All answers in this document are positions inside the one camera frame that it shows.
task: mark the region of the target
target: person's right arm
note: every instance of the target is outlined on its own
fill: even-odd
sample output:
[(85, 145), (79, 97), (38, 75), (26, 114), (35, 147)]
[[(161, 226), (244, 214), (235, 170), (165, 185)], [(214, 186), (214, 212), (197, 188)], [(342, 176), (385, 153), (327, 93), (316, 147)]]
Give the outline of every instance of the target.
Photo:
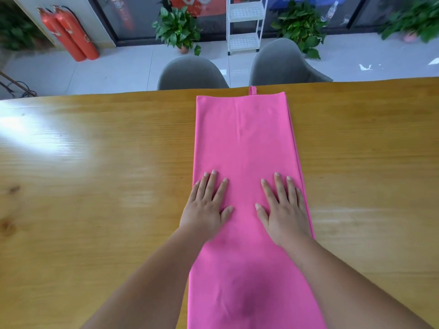
[(256, 204), (258, 217), (273, 242), (288, 253), (304, 275), (330, 329), (431, 329), (425, 321), (317, 243), (310, 233), (303, 195), (287, 177), (288, 194), (281, 177), (262, 187), (270, 215)]

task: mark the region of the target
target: pink towel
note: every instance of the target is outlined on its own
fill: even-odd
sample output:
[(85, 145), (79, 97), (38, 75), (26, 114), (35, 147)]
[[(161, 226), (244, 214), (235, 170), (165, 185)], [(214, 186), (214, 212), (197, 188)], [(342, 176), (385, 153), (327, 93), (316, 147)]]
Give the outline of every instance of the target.
[(323, 329), (305, 278), (255, 210), (255, 203), (268, 210), (260, 180), (275, 189), (274, 172), (292, 176), (306, 196), (287, 99), (285, 93), (256, 95), (255, 88), (250, 94), (197, 97), (194, 182), (216, 169), (218, 185), (229, 179), (223, 206), (235, 210), (190, 271), (187, 327)]

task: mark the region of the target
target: gray chair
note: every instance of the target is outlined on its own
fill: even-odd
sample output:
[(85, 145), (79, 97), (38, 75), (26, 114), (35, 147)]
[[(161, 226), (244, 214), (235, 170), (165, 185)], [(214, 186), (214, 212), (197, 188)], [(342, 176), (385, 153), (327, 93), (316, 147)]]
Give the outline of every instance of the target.
[(216, 65), (195, 55), (169, 62), (158, 79), (157, 90), (229, 88)]
[(250, 73), (250, 85), (332, 81), (305, 61), (294, 41), (285, 38), (276, 39), (261, 49)]

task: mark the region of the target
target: finger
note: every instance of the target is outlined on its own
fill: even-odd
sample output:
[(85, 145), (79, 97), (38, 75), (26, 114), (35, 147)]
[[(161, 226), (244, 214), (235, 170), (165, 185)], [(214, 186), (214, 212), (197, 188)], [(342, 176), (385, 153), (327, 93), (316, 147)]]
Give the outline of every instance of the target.
[(297, 193), (297, 204), (299, 205), (299, 209), (303, 212), (306, 212), (305, 199), (303, 198), (302, 191), (299, 188), (296, 188)]
[(293, 178), (287, 177), (287, 187), (288, 187), (288, 202), (292, 205), (297, 205), (297, 195), (296, 189), (294, 188)]
[(224, 178), (221, 182), (221, 185), (219, 186), (217, 193), (215, 194), (212, 202), (214, 202), (217, 206), (220, 206), (222, 203), (222, 200), (224, 199), (224, 195), (226, 194), (226, 189), (228, 185), (228, 179)]
[(198, 186), (196, 199), (202, 199), (204, 197), (204, 192), (206, 191), (207, 180), (209, 179), (209, 172), (205, 172), (200, 181), (200, 186)]
[(207, 182), (206, 191), (204, 192), (204, 199), (208, 199), (212, 201), (213, 189), (215, 188), (215, 182), (217, 182), (217, 172), (215, 170), (212, 171), (209, 177), (209, 181)]
[(189, 194), (189, 199), (187, 200), (188, 203), (195, 201), (195, 197), (197, 196), (199, 184), (200, 184), (200, 182), (197, 181), (197, 182), (195, 182), (195, 185), (192, 187), (192, 190), (190, 191), (190, 194)]
[(288, 201), (287, 193), (285, 193), (284, 183), (282, 182), (281, 175), (279, 173), (274, 173), (274, 183), (276, 184), (277, 198), (279, 203), (285, 203)]
[(221, 218), (220, 218), (221, 219), (221, 225), (224, 224), (229, 219), (230, 215), (233, 212), (233, 209), (234, 208), (232, 206), (229, 206), (229, 207), (225, 208), (222, 211)]
[(265, 229), (268, 229), (268, 215), (265, 212), (265, 209), (258, 203), (255, 204), (255, 208), (258, 218), (262, 222), (262, 225), (264, 225)]
[(264, 190), (264, 193), (265, 193), (265, 197), (267, 198), (267, 201), (268, 201), (268, 204), (270, 205), (270, 207), (278, 204), (276, 196), (274, 196), (268, 182), (265, 179), (262, 179), (261, 184), (262, 184), (262, 189)]

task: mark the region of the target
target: wooden tabletop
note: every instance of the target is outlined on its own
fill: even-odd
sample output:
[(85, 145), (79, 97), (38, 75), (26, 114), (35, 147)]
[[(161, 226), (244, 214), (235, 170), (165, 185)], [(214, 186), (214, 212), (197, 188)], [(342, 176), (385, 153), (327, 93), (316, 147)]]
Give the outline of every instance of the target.
[[(439, 326), (439, 77), (285, 91), (317, 240)], [(195, 97), (0, 102), (0, 327), (78, 328), (177, 228)], [(186, 327), (187, 302), (179, 328)]]

